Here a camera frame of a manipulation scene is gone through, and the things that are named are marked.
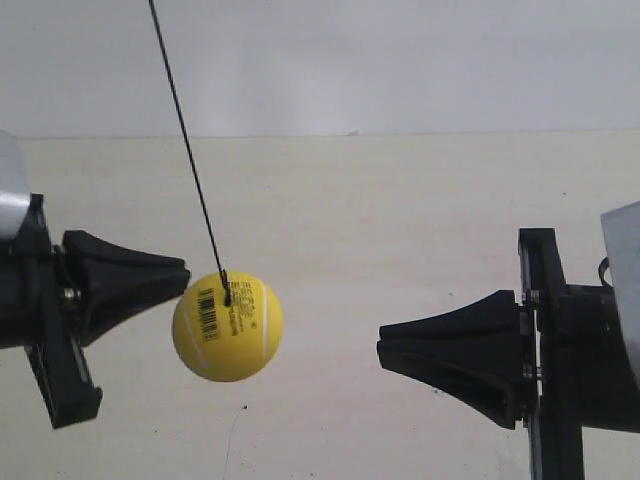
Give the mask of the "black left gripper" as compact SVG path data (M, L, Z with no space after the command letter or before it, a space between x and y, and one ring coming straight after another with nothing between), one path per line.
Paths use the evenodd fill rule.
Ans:
M79 344L87 347L180 297L191 277L180 258L125 248L84 230L65 232L62 247L82 291L77 335L76 292L66 282L61 247L51 242L43 195L31 196L17 236L1 242L1 347L24 350L54 429L95 419L102 402Z

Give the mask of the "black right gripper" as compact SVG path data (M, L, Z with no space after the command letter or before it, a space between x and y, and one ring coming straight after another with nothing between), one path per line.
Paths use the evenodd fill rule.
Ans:
M565 279L552 228L522 228L518 250L523 304L538 339L527 382L517 347L520 306L512 290L428 318L383 325L383 369L454 397L513 429L525 416L534 479L582 479L583 431L639 431L639 387L623 342L614 288ZM457 343L472 341L461 346Z

